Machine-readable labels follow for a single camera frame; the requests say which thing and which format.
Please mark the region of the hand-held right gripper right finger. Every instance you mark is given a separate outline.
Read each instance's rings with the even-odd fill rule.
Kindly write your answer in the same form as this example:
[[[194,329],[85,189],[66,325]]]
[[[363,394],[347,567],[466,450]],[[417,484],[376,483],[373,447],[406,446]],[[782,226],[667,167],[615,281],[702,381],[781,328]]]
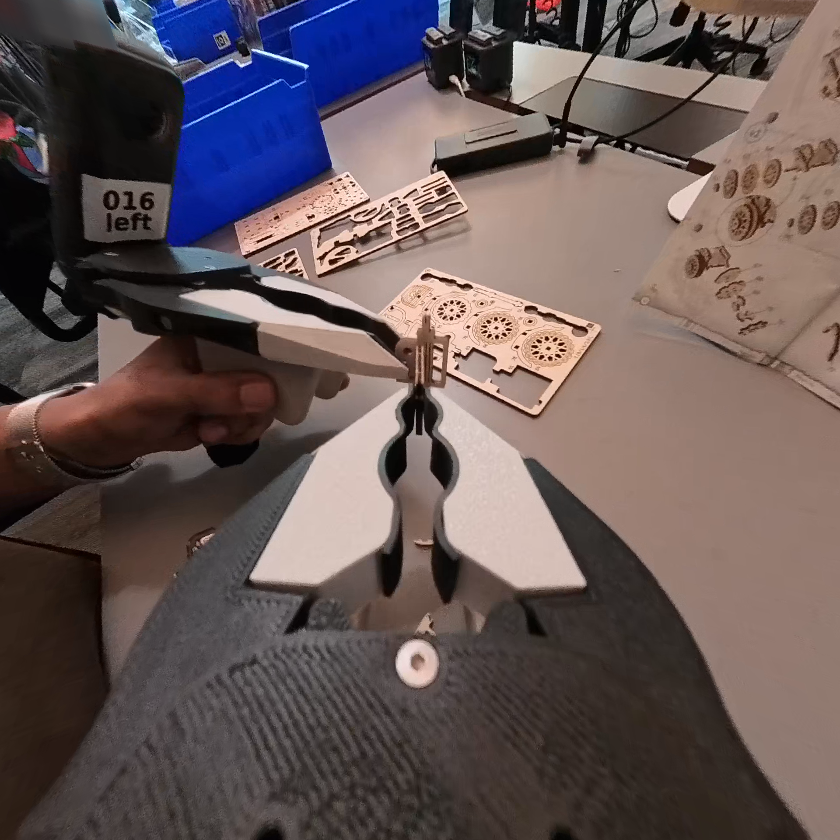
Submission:
[[[444,603],[498,604],[584,592],[586,581],[526,459],[445,395],[428,396],[432,570]]]

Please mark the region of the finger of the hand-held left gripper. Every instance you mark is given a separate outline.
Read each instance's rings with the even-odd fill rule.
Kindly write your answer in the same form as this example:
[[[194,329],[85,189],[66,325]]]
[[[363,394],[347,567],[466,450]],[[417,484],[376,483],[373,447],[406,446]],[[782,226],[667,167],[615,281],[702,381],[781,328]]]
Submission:
[[[400,339],[379,314],[336,292],[293,278],[258,278],[245,289],[189,290],[181,299],[252,322],[291,326],[302,325],[308,317],[368,333],[384,346],[396,346]]]
[[[404,382],[408,369],[368,332],[334,325],[306,327],[260,322],[259,355],[273,362]]]

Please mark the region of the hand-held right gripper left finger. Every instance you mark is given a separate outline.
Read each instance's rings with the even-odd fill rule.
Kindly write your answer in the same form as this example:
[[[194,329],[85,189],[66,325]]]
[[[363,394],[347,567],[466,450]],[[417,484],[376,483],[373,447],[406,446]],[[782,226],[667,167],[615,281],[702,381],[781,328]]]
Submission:
[[[402,575],[395,483],[406,468],[396,393],[319,447],[249,576],[262,590],[389,597]]]

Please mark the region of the tabbed wooden puzzle piece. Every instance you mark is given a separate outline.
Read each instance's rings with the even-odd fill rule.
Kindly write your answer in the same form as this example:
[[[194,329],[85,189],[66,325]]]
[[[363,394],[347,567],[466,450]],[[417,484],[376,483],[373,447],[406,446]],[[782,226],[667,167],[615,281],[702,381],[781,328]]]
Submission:
[[[396,344],[395,357],[406,368],[396,381],[424,389],[444,388],[448,346],[449,336],[436,332],[431,315],[423,314],[414,336],[402,338]]]

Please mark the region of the person's left forearm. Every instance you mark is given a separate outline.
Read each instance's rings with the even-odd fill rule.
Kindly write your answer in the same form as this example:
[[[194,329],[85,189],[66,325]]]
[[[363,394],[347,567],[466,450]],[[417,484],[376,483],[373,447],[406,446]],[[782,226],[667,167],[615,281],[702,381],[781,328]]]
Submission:
[[[32,494],[21,483],[7,446],[6,420],[10,406],[1,405],[1,530],[5,530],[32,509]]]

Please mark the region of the grey desk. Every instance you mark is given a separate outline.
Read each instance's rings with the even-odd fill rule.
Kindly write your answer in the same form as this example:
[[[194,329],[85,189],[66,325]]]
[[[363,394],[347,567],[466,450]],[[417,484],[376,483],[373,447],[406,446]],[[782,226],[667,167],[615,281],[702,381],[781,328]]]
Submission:
[[[331,113],[332,162],[371,198],[429,174],[434,140],[511,114],[420,71]],[[677,606],[764,772],[812,838],[838,838],[838,410],[633,303],[690,173],[574,147],[456,181],[468,213],[321,282],[380,311],[425,267],[599,323],[536,418],[460,382],[445,393],[559,478]],[[256,457],[148,458],[102,492],[102,627],[116,674],[194,533],[399,390],[353,378]]]

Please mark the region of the person's left hand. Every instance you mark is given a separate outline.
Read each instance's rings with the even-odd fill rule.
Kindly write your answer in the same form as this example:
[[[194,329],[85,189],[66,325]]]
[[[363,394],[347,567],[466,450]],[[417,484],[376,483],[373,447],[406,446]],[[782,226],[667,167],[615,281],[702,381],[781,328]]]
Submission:
[[[38,433],[52,455],[113,468],[197,446],[249,445],[277,406],[266,375],[204,372],[193,339],[161,338],[107,380],[45,403]]]

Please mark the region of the small wooden puzzle sheet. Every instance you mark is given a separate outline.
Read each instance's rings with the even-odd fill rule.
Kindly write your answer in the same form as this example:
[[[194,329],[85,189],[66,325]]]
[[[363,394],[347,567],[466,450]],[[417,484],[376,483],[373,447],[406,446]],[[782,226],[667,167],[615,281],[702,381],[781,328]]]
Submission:
[[[272,257],[259,263],[262,268],[267,268],[286,274],[292,277],[297,277],[303,280],[309,280],[306,267],[303,263],[301,254],[298,248],[292,247],[279,252]]]

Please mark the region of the wooden puzzle sheet with cutouts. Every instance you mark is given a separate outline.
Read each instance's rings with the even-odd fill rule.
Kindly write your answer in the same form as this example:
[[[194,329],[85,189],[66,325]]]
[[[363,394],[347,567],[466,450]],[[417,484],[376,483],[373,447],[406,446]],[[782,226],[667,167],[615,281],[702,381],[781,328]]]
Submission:
[[[468,206],[443,172],[343,212],[311,231],[317,277],[423,235],[468,213]]]

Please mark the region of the wooden puzzle sheet with wheels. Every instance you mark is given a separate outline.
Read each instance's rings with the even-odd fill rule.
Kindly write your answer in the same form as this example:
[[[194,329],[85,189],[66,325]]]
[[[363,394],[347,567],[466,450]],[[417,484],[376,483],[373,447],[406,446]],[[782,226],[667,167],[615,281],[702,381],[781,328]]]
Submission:
[[[433,370],[521,413],[539,416],[602,331],[596,322],[426,268],[381,312],[403,338],[427,321],[435,334]],[[474,355],[491,360],[483,381],[461,369]],[[528,406],[503,394],[491,375],[522,372],[540,385]]]

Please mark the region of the black power adapter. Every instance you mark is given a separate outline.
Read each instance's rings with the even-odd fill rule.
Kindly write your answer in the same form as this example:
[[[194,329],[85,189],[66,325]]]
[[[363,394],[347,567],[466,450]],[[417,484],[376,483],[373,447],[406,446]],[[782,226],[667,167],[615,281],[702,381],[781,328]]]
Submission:
[[[541,113],[531,113],[464,133],[437,137],[430,173],[473,174],[548,156],[554,129]]]

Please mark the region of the black battery charger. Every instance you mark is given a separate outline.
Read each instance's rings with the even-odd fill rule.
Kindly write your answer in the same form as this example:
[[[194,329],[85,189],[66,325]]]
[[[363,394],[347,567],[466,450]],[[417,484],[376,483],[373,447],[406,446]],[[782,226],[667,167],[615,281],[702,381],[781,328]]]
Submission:
[[[493,26],[465,36],[465,78],[469,88],[487,94],[509,89],[513,72],[513,33]]]
[[[422,51],[426,78],[434,89],[462,87],[466,77],[462,32],[446,24],[426,28]]]

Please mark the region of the brown board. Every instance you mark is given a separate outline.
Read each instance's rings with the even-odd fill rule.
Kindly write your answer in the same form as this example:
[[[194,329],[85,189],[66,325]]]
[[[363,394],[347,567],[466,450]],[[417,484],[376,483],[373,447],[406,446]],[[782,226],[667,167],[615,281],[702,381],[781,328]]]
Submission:
[[[1,836],[78,750],[108,691],[98,558],[2,538]]]

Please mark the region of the model instruction booklet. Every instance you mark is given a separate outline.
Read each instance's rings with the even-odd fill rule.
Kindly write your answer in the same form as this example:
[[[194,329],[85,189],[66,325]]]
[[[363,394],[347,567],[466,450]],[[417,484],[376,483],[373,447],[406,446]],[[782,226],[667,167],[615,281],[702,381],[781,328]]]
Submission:
[[[839,406],[839,5],[817,2],[636,304]]]

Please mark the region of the dark flat pad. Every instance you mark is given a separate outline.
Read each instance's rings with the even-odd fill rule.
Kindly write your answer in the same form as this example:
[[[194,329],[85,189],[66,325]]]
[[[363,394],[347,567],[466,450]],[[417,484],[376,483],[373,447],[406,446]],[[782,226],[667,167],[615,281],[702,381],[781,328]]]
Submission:
[[[578,51],[515,44],[509,102],[560,123],[587,59],[587,54]],[[574,94],[569,130],[608,137],[626,134],[672,109],[708,76],[700,70],[598,56]],[[628,141],[689,159],[736,132],[766,84],[720,76],[667,119],[629,136]]]

